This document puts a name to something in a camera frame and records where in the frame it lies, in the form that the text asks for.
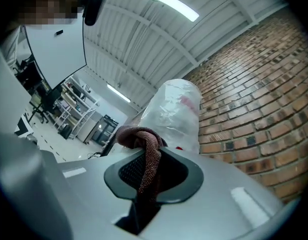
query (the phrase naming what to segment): fluorescent light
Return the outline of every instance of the fluorescent light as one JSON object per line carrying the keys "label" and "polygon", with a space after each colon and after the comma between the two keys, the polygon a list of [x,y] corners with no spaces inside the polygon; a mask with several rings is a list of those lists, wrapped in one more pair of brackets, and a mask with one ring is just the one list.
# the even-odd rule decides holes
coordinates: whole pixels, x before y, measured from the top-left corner
{"label": "fluorescent light", "polygon": [[130,99],[127,98],[126,96],[124,96],[123,94],[121,94],[118,90],[114,89],[114,87],[110,86],[109,84],[107,84],[107,87],[113,91],[114,93],[116,93],[118,96],[120,96],[121,98],[123,98],[124,100],[126,100],[128,103],[130,103]]}
{"label": "fluorescent light", "polygon": [[179,0],[158,0],[158,1],[177,10],[178,12],[180,12],[183,16],[185,16],[192,22],[194,22],[199,17],[198,13],[196,13],[193,9],[191,9],[184,3],[180,2]]}

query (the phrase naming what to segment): brick wall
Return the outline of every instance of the brick wall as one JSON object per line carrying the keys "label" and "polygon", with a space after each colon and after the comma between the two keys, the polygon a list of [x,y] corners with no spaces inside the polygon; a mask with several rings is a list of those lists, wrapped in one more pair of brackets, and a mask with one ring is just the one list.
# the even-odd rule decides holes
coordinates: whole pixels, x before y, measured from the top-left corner
{"label": "brick wall", "polygon": [[308,36],[281,10],[185,79],[202,92],[201,155],[234,163],[288,202],[308,181]]}

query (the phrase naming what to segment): brown towel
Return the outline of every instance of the brown towel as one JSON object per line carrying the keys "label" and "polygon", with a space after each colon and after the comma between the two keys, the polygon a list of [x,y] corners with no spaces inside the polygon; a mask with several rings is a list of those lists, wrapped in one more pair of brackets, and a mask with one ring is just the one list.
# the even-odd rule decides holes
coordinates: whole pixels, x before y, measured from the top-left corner
{"label": "brown towel", "polygon": [[[116,133],[117,142],[128,148],[144,148],[146,149],[146,166],[145,173],[142,179],[142,183],[138,189],[138,197],[147,190],[151,184],[153,184],[161,154],[159,152],[160,147],[167,147],[166,142],[159,137],[159,135],[153,130],[145,127],[138,126],[121,126]],[[151,201],[156,200],[156,194],[148,196]]]}

